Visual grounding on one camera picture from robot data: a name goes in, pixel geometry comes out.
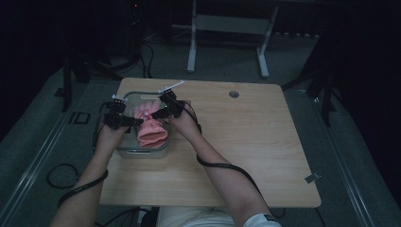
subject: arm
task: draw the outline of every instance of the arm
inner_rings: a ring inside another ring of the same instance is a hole
[[[127,128],[114,131],[105,125],[98,136],[93,158],[74,188],[100,178],[106,171],[113,151],[121,142]],[[99,183],[66,200],[59,208],[50,226],[94,226],[103,183]]]
[[[201,135],[188,113],[183,112],[179,118],[168,118],[166,121],[189,141],[203,161],[230,164]],[[215,167],[206,167],[205,171],[227,205],[236,226],[243,226],[253,215],[270,214],[262,196],[242,173]]]

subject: wooden table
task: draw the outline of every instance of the wooden table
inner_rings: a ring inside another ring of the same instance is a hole
[[[177,82],[123,79],[118,95],[157,92]],[[279,86],[188,80],[173,91],[178,99],[192,101],[204,137],[232,164],[253,176],[270,207],[321,204],[316,185],[305,181],[311,172]],[[231,91],[237,91],[239,97],[230,97]],[[115,152],[101,203],[224,205],[190,144],[174,129],[169,140],[163,159],[124,159]]]

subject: tabletop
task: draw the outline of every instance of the tabletop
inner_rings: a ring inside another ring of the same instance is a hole
[[[123,79],[117,94],[157,92],[177,82]],[[311,172],[278,85],[187,80],[173,91],[178,99],[191,100],[203,136],[229,162],[251,174],[270,207],[321,204],[315,183],[305,180]],[[115,152],[109,172],[102,204],[224,205],[195,151],[174,129],[165,158],[125,159]]]

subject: transparent box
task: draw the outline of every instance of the transparent box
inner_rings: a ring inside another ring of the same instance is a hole
[[[133,116],[132,109],[135,106],[139,106],[141,103],[145,103],[149,100],[154,101],[159,99],[158,93],[147,93],[147,92],[130,92],[125,95],[127,99],[126,110],[124,112],[125,116]],[[160,109],[164,108],[166,105],[162,103]],[[163,128],[167,131],[166,142],[159,148],[141,148],[137,139],[137,132],[139,127],[131,127],[130,132],[126,133],[122,139],[120,146],[117,148],[118,153],[123,158],[133,158],[133,159],[160,159],[167,155],[168,146],[168,135],[169,135],[169,125],[163,122]]]

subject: pink cloth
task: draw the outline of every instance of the pink cloth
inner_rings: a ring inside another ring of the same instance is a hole
[[[144,120],[139,126],[137,136],[141,148],[159,148],[166,142],[167,131],[163,128],[162,121],[151,116],[159,110],[160,105],[161,101],[155,100],[153,103],[147,101],[133,108],[133,117]]]

